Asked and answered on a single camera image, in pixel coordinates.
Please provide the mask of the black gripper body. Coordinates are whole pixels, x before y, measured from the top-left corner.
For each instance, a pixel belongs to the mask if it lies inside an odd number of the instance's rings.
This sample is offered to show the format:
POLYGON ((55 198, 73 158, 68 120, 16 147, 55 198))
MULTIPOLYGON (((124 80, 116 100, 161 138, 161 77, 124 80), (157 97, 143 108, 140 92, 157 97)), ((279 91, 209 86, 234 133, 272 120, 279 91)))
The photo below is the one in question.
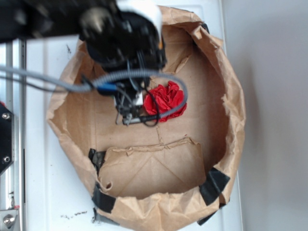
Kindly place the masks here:
POLYGON ((143 112, 143 91, 144 81, 123 80, 115 83, 116 92, 114 95, 117 116, 117 125, 130 125, 146 122, 143 112))

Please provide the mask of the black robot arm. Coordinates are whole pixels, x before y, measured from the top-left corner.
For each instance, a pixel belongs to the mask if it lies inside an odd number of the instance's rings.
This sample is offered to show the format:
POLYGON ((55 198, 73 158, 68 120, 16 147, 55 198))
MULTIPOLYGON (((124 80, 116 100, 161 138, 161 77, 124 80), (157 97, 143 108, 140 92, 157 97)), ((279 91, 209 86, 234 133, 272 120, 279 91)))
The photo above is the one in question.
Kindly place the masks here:
POLYGON ((82 75, 82 84, 114 97, 125 125, 157 123, 162 113, 143 115, 142 94, 150 70, 166 64, 162 14, 149 0, 3 0, 0 41, 78 35, 90 57, 109 73, 103 83, 82 75))

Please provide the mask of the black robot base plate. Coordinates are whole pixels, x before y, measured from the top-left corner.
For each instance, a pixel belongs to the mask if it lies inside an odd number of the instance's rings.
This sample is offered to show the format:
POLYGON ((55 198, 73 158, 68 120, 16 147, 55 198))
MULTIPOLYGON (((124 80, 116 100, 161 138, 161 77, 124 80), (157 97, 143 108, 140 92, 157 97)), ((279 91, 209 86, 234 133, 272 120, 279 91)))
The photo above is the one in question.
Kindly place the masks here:
POLYGON ((13 113, 0 102, 0 175, 14 162, 13 119, 13 113))

